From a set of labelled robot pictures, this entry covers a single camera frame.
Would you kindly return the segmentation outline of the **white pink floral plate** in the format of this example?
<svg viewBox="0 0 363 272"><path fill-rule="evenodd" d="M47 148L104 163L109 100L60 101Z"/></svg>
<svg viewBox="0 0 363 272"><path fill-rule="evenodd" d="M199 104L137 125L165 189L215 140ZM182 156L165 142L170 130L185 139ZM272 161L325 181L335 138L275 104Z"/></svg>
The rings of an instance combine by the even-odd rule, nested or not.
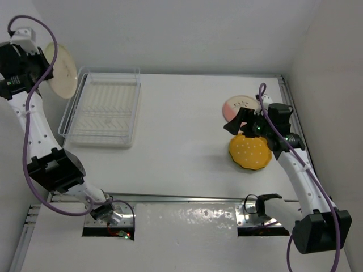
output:
<svg viewBox="0 0 363 272"><path fill-rule="evenodd" d="M223 117L227 122L231 121L239 112L240 108L255 110L258 102L255 98L245 95L238 95L229 98L222 107Z"/></svg>

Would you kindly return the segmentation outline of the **orange dotted plate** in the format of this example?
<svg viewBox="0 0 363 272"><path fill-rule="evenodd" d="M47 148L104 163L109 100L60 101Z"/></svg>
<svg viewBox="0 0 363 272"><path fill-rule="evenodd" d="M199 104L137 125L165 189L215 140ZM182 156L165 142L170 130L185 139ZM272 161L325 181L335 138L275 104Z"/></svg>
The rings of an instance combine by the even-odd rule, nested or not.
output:
<svg viewBox="0 0 363 272"><path fill-rule="evenodd" d="M254 171L265 168L272 160L272 151L264 138L248 138L243 134L238 134L231 139L229 154L234 163Z"/></svg>

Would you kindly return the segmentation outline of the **cream round plate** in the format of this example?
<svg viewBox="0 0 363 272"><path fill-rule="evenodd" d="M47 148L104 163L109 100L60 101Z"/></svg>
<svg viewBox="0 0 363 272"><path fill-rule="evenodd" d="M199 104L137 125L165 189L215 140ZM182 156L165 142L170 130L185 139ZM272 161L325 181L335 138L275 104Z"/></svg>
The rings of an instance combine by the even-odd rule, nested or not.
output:
<svg viewBox="0 0 363 272"><path fill-rule="evenodd" d="M53 78L48 80L48 84L59 97L71 99L78 85L77 68L70 52L60 44L57 48L57 58L53 65Z"/></svg>

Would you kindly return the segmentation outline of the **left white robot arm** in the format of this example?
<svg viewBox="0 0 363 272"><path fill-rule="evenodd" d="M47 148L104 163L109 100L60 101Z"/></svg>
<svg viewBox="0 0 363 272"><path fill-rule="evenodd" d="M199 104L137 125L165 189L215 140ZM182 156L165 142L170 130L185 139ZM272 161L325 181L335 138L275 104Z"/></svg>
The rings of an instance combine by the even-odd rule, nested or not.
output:
<svg viewBox="0 0 363 272"><path fill-rule="evenodd" d="M36 181L48 192L75 197L95 220L110 219L115 210L110 196L85 180L82 163L58 144L45 117L36 82L52 79L53 70L41 49L31 54L3 42L1 75L1 98L13 109L25 133L22 164L27 182Z"/></svg>

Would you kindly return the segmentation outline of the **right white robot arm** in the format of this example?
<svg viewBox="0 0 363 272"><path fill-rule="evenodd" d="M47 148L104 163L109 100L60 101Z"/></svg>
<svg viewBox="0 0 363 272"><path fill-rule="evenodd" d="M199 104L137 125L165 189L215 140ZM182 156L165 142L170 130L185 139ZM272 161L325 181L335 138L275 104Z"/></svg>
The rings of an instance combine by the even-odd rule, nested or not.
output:
<svg viewBox="0 0 363 272"><path fill-rule="evenodd" d="M339 210L322 188L310 166L303 140L291 131L292 113L290 105L281 103L272 103L259 111L240 108L224 128L235 139L263 138L287 174L300 203L300 210L294 211L279 194L262 194L256 198L254 214L281 223L302 254L339 251L352 218L347 210Z"/></svg>

